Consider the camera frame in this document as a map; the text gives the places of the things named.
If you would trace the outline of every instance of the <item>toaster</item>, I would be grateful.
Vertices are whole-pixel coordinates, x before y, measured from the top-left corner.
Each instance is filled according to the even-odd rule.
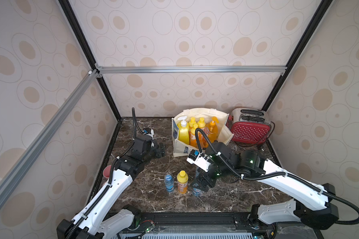
[[[249,108],[234,109],[226,126],[234,134],[232,141],[253,145],[263,144],[274,128],[265,111]]]

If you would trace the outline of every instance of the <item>dark marble surface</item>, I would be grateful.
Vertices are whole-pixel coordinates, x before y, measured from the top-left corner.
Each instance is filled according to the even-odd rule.
[[[192,194],[191,186],[188,187],[186,194],[180,194],[177,190],[169,194],[165,188],[164,176],[171,174],[175,179],[174,186],[177,188],[177,174],[180,170],[185,170],[189,175],[190,184],[194,179],[196,166],[189,164],[186,156],[173,157],[171,119],[138,118],[137,120],[140,128],[154,129],[154,137],[158,142],[166,145],[166,156],[153,159],[125,189],[109,212],[118,212],[126,204],[131,204],[142,212],[248,212],[253,204],[268,205],[290,199],[287,194],[260,182],[239,180],[233,184],[227,183],[233,181],[229,177],[218,179],[216,186],[208,192],[203,192],[200,197]],[[124,119],[109,165],[131,143],[132,131],[132,119]],[[230,142],[229,146],[237,153],[243,149],[235,142]],[[263,149],[261,153],[272,159],[266,144],[263,145]]]

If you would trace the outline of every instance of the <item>orange bottle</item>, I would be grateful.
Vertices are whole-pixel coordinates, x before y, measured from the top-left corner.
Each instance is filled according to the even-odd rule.
[[[217,128],[216,122],[219,123],[219,121],[218,121],[217,117],[215,117],[215,116],[213,116],[211,119],[212,119],[211,122],[208,123],[208,124],[206,125],[206,127],[207,127],[207,128],[209,129],[209,131],[210,131],[210,133],[209,133],[209,135],[208,135],[207,137],[208,137],[209,140],[213,143],[213,142],[217,139],[218,128]]]
[[[206,135],[209,135],[209,129],[206,128],[206,123],[205,123],[205,118],[204,117],[199,118],[199,121],[197,122],[197,125],[198,125],[198,128],[203,130]],[[207,142],[206,142],[204,136],[200,132],[198,132],[198,138],[199,138],[199,142],[201,143],[201,147],[205,148],[206,145],[207,145]]]
[[[190,131],[190,146],[198,148],[196,141],[196,128],[198,128],[198,125],[195,123],[193,124],[193,127],[191,128]]]
[[[197,123],[196,122],[196,118],[194,118],[194,117],[191,117],[190,118],[190,121],[189,121],[189,136],[191,136],[191,128],[193,127],[193,125],[195,124],[195,123]]]

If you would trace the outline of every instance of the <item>yellow bottle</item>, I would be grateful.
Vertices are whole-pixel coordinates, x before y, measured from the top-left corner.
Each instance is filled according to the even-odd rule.
[[[197,122],[196,122],[196,118],[191,117],[191,118],[190,118],[190,121],[189,121],[189,136],[190,136],[191,128],[193,127],[193,125],[194,125],[195,123],[197,123]]]
[[[190,131],[190,146],[193,146],[195,148],[198,148],[197,141],[196,141],[196,129],[198,128],[198,125],[195,123]]]
[[[199,121],[197,122],[197,125],[198,125],[198,128],[200,128],[201,130],[203,130],[206,133],[206,135],[209,134],[209,129],[206,128],[206,123],[205,123],[205,118],[204,117],[199,118]],[[203,135],[201,133],[198,133],[198,138],[199,138],[199,142],[201,143],[201,147],[205,148],[207,142],[206,142],[205,138],[203,137]]]
[[[213,116],[211,119],[212,119],[211,122],[208,123],[208,124],[206,125],[206,127],[207,127],[207,128],[209,129],[209,131],[210,131],[210,133],[209,133],[209,135],[208,135],[207,137],[208,137],[208,138],[210,139],[210,141],[213,143],[213,142],[217,139],[218,128],[217,128],[216,122],[219,123],[219,121],[218,121],[217,117],[215,117],[215,116]]]
[[[189,145],[189,124],[186,122],[187,116],[181,116],[177,120],[178,130],[178,140],[184,142],[185,144]]]
[[[181,170],[177,174],[177,185],[178,185],[178,192],[180,194],[185,194],[187,192],[187,181],[189,180],[189,176],[185,172],[185,170]]]

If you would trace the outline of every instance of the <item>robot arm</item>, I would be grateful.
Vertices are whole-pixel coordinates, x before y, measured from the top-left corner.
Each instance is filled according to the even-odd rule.
[[[124,207],[105,221],[103,219],[145,165],[153,158],[165,156],[165,146],[158,144],[153,134],[153,130],[144,128],[144,134],[134,139],[131,155],[118,157],[112,177],[88,205],[71,221],[64,219],[58,225],[58,239],[108,239],[127,227],[138,226],[141,212],[132,206]]]
[[[299,221],[316,229],[327,229],[339,219],[338,209],[331,204],[331,199],[322,192],[335,194],[335,188],[330,184],[319,185],[308,182],[321,191],[317,192],[306,184],[301,183],[288,175],[292,173],[267,160],[256,151],[245,150],[235,154],[221,142],[212,143],[218,154],[208,147],[205,153],[192,150],[187,158],[191,164],[199,166],[200,174],[191,184],[193,187],[208,191],[215,186],[216,179],[231,175],[231,169],[219,159],[219,156],[230,163],[230,166],[241,177],[260,178],[257,181],[268,184],[293,197],[285,203],[274,205],[254,205],[251,217],[266,224],[280,221]],[[284,172],[284,175],[266,178],[274,172]]]

